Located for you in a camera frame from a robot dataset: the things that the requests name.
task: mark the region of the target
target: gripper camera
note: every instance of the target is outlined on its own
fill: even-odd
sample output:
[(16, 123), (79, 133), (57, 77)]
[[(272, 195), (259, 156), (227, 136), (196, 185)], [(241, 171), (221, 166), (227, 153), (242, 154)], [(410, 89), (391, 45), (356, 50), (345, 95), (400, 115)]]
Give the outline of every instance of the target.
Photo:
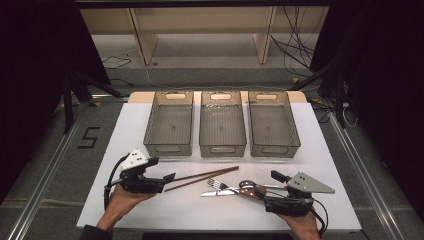
[(267, 196), (266, 190), (254, 187), (255, 195), (264, 201), (267, 212), (291, 217), (305, 216), (309, 211), (315, 212), (312, 208), (312, 193), (335, 193), (334, 189), (302, 172), (291, 178), (272, 170), (271, 177), (281, 183), (287, 183), (285, 188), (288, 194), (283, 196), (274, 193), (275, 196)]
[[(161, 193), (165, 184), (174, 181), (175, 173), (166, 175), (162, 179), (145, 177), (144, 173), (146, 172), (146, 168), (155, 166), (158, 163), (158, 157), (147, 159), (139, 149), (134, 149), (131, 153), (122, 157), (116, 163), (109, 181), (105, 186), (105, 208), (109, 204), (109, 194), (112, 186), (118, 183), (121, 184), (126, 191), (132, 193)], [(112, 182), (112, 178), (118, 166), (121, 171), (119, 179)]]

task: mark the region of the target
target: sleeve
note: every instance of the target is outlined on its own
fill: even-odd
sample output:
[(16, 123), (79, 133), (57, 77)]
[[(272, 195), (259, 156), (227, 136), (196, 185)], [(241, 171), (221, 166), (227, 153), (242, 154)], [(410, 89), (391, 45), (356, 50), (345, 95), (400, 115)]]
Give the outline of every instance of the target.
[(85, 225), (80, 240), (112, 240), (112, 232)]

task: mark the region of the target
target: black cable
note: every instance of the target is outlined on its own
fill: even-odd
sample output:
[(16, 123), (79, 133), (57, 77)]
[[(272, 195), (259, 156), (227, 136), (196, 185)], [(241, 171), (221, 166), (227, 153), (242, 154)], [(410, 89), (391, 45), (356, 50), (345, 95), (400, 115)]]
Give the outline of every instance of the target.
[[(328, 116), (330, 114), (330, 111), (327, 111), (324, 116), (322, 116), (319, 120), (318, 123), (328, 123), (330, 121), (330, 116)], [(322, 119), (324, 119), (325, 116), (328, 116), (327, 120), (323, 121)]]
[[(283, 44), (283, 45), (288, 45), (289, 47), (291, 47), (291, 48), (294, 48), (294, 49), (297, 49), (297, 50), (302, 50), (301, 48), (299, 48), (299, 47), (297, 47), (297, 46), (293, 46), (293, 45), (290, 45), (290, 44), (287, 44), (287, 43), (283, 43), (283, 42), (280, 42), (280, 41), (278, 41), (278, 40), (276, 40), (275, 38), (274, 38), (274, 36), (272, 36), (271, 35), (271, 38), (272, 38), (272, 40), (274, 40), (274, 42), (276, 42), (276, 43), (278, 43), (278, 44)], [(305, 51), (305, 52), (308, 52), (308, 53), (310, 53), (310, 54), (313, 54), (314, 52), (314, 50), (313, 49), (311, 49), (311, 48), (307, 48), (308, 50), (302, 50), (302, 51)]]
[(291, 55), (290, 53), (287, 52), (287, 50), (284, 50), (277, 42), (275, 42), (275, 44), (277, 45), (277, 47), (280, 49), (280, 51), (282, 51), (284, 54), (287, 54), (289, 57), (291, 57), (292, 59), (294, 59), (296, 62), (300, 63), (302, 66), (304, 66), (305, 68), (309, 69), (308, 65), (302, 63), (300, 60), (298, 60), (296, 57), (294, 57), (293, 55)]
[[(297, 15), (298, 14), (297, 14), (297, 10), (296, 9), (297, 8), (295, 8), (295, 21), (297, 22), (297, 17), (298, 17)], [(296, 31), (295, 27), (293, 26), (293, 24), (292, 24), (292, 22), (291, 22), (291, 20), (289, 18), (289, 15), (287, 14), (286, 7), (283, 7), (283, 10), (284, 10), (284, 13), (286, 14), (287, 20), (289, 21), (290, 28), (292, 29), (292, 32), (290, 33), (289, 43), (290, 43), (291, 39), (293, 39), (299, 45), (299, 47), (300, 46), (303, 46), (302, 41), (300, 40), (299, 36), (297, 35), (297, 31)], [(301, 55), (301, 57), (303, 59), (303, 62), (304, 62), (304, 64), (302, 64), (302, 65), (306, 66), (306, 61), (303, 58), (302, 51), (300, 51), (300, 55)]]
[(124, 83), (130, 85), (131, 87), (134, 87), (134, 83), (127, 82), (127, 81), (120, 79), (120, 78), (112, 78), (112, 79), (109, 79), (109, 80), (111, 80), (111, 81), (121, 81), (121, 82), (124, 82)]
[(127, 65), (128, 63), (131, 62), (131, 59), (129, 59), (129, 58), (120, 58), (120, 57), (116, 57), (116, 56), (110, 56), (110, 57), (106, 58), (105, 60), (103, 60), (102, 63), (107, 63), (106, 61), (109, 60), (109, 59), (111, 59), (111, 58), (117, 58), (119, 60), (126, 60), (127, 62), (125, 62), (125, 63), (123, 63), (121, 65), (118, 65), (116, 67), (113, 67), (113, 68), (106, 67), (106, 69), (117, 69), (117, 68), (122, 67), (124, 65)]
[(127, 159), (127, 157), (130, 154), (128, 153), (126, 156), (122, 157), (121, 159), (119, 159), (119, 161), (115, 164), (115, 167), (113, 167), (113, 170), (110, 174), (109, 180), (105, 186), (105, 190), (104, 190), (104, 194), (103, 194), (103, 202), (104, 202), (104, 207), (105, 210), (107, 208), (107, 205), (109, 205), (109, 200), (110, 200), (110, 191), (112, 190), (112, 178), (115, 175), (116, 169), (118, 168), (118, 166), (125, 161), (125, 159)]
[(365, 230), (364, 230), (364, 223), (362, 222), (362, 219), (361, 219), (360, 223), (361, 223), (361, 233), (364, 235), (364, 237), (365, 237), (367, 240), (371, 240), (371, 238), (368, 236), (368, 234), (367, 234), (367, 233), (365, 232)]
[(325, 226), (324, 231), (327, 231), (327, 227), (328, 227), (328, 212), (327, 212), (327, 209), (324, 207), (324, 204), (322, 204), (320, 201), (318, 201), (316, 199), (314, 199), (314, 201), (317, 202), (317, 203), (319, 203), (321, 205), (321, 207), (324, 209), (326, 220), (327, 220), (327, 224)]

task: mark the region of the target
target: gray floor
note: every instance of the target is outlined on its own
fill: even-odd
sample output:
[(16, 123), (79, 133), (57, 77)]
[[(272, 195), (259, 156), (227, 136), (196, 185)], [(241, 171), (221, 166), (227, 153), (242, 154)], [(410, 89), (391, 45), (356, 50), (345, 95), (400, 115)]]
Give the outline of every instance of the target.
[[(277, 35), (287, 39), (286, 35)], [(108, 69), (111, 79), (121, 79), (134, 84), (129, 86), (120, 80), (113, 80), (112, 86), (123, 93), (152, 91), (160, 86), (208, 89), (213, 86), (240, 90), (266, 89), (274, 87), (287, 89), (298, 77), (284, 69), (284, 57), (274, 44), (271, 44), (266, 64), (258, 64), (251, 35), (165, 35), (161, 36), (152, 63), (144, 69), (138, 58), (131, 36), (94, 36), (102, 58), (118, 56), (131, 59), (131, 63), (117, 69)], [(124, 60), (105, 63), (108, 68), (122, 64)], [(293, 67), (298, 73), (308, 74), (290, 59), (286, 67)], [(304, 89), (305, 95), (317, 98), (319, 81)], [(93, 94), (104, 94), (90, 88)], [(83, 204), (97, 174), (120, 109), (125, 99), (100, 97), (89, 106), (75, 100), (74, 110), (81, 113), (80, 121), (70, 139), (63, 160), (54, 174), (52, 182), (40, 203), (33, 219), (29, 219), (29, 229), (24, 239), (78, 239), (81, 230), (75, 227)], [(316, 110), (317, 120), (326, 120), (324, 110)], [(349, 119), (355, 119), (351, 112)], [(345, 146), (340, 141), (334, 122), (320, 124), (331, 155), (339, 171), (350, 201), (370, 239), (389, 239), (372, 201), (361, 184)], [(97, 137), (93, 148), (81, 148), (92, 144), (84, 140), (88, 136)], [(0, 206), (0, 239), (6, 239), (15, 221), (37, 188), (45, 169), (51, 164), (56, 149), (60, 146), (64, 129), (64, 110), (58, 106), (52, 113), (48, 131), (34, 153), (34, 159), (27, 164), (6, 200)], [(390, 172), (382, 166), (377, 151), (370, 142), (360, 121), (356, 127), (347, 127), (346, 133), (354, 143), (361, 161), (371, 173), (378, 191), (388, 209), (395, 217), (405, 239), (424, 239), (424, 226), (404, 197)], [(143, 233), (118, 230), (115, 239), (141, 239)], [(166, 234), (162, 239), (204, 239), (202, 235)], [(246, 239), (246, 236), (215, 236), (217, 239)], [(249, 239), (272, 239), (270, 236), (250, 236)], [(354, 234), (326, 233), (324, 239), (366, 239), (361, 232)]]

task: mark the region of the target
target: metal rail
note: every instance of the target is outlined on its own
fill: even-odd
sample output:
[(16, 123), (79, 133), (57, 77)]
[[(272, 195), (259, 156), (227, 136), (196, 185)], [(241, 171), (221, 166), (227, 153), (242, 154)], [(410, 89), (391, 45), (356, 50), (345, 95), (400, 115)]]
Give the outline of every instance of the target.
[(43, 176), (41, 177), (39, 183), (37, 184), (37, 187), (32, 193), (26, 206), (24, 207), (18, 219), (16, 220), (7, 239), (18, 240), (18, 239), (23, 239), (25, 237), (25, 234), (27, 233), (31, 225), (31, 222), (34, 219), (35, 214), (37, 213), (38, 207), (40, 206), (40, 203), (43, 200), (50, 186), (50, 183), (52, 182), (54, 176), (56, 175), (57, 169), (59, 168), (62, 162), (62, 159), (64, 158), (65, 153), (69, 148), (69, 144), (75, 135), (75, 131), (78, 128), (79, 122), (82, 116), (84, 115), (84, 113), (86, 112), (86, 110), (88, 109), (88, 106), (89, 106), (88, 102), (81, 103), (78, 106), (78, 110), (75, 114), (75, 123), (73, 124), (71, 129), (68, 131), (68, 133), (62, 137), (62, 140), (60, 141), (59, 146), (56, 148), (56, 151), (53, 157), (51, 158), (50, 163), (47, 165), (47, 168), (44, 171)]
[(362, 187), (365, 190), (365, 193), (370, 200), (377, 217), (379, 218), (384, 230), (389, 239), (399, 240), (406, 239), (402, 229), (400, 228), (395, 216), (390, 211), (386, 201), (383, 196), (380, 194), (378, 187), (374, 183), (374, 180), (371, 174), (368, 172), (366, 166), (364, 165), (361, 156), (350, 139), (346, 129), (342, 129), (337, 123), (334, 114), (330, 113), (331, 124), (333, 125), (334, 130), (339, 137), (340, 142), (345, 149), (350, 162), (352, 163), (353, 169), (356, 172), (356, 175), (359, 177), (359, 181), (362, 184)]

